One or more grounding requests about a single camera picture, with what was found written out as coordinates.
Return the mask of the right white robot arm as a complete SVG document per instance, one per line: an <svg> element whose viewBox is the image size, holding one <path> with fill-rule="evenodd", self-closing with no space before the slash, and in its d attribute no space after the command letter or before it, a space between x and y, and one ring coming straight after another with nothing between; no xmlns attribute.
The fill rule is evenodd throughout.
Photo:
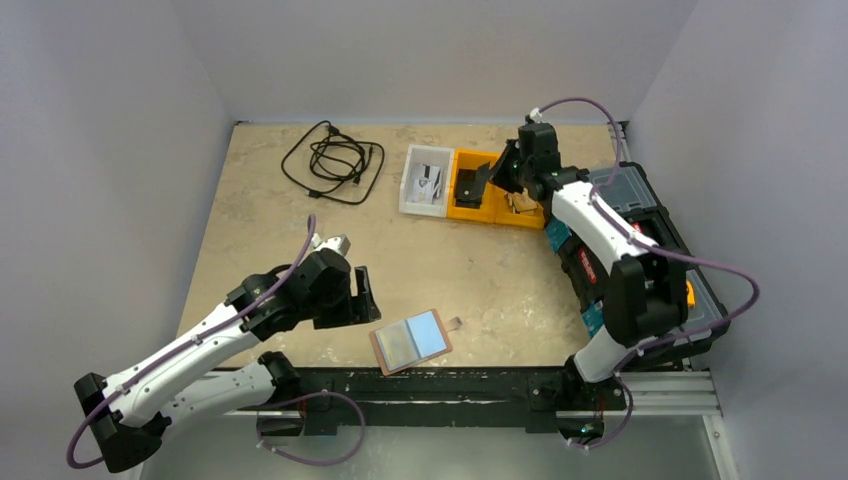
<svg viewBox="0 0 848 480"><path fill-rule="evenodd" d="M548 222L561 221L583 241L607 274L604 324L566 362L564 399L584 407L596 399L601 381L649 340L688 318L686 263L663 256L657 243L633 228L573 166L564 167L555 128L529 121L507 143L492 169L491 183L510 193L528 193Z"/></svg>

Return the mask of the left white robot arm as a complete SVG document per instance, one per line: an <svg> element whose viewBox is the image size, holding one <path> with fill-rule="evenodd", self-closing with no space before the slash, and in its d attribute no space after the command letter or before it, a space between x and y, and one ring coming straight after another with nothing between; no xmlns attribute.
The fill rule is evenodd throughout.
<svg viewBox="0 0 848 480"><path fill-rule="evenodd" d="M147 359L109 376L79 378L74 391L85 418L65 460L77 470L105 464L120 473L149 459L180 428L208 417L244 407L330 403L337 393L304 391L279 351L221 378L205 376L303 321L320 330L380 317L367 268L351 266L333 249L300 252L292 264L251 274L198 325Z"/></svg>

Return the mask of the pink leather card holder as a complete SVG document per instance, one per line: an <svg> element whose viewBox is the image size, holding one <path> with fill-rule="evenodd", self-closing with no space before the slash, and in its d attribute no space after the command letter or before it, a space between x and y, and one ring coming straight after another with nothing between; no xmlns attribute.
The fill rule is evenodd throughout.
<svg viewBox="0 0 848 480"><path fill-rule="evenodd" d="M430 309L369 333L378 366L391 376L453 350L449 333L463 326L459 317L443 320Z"/></svg>

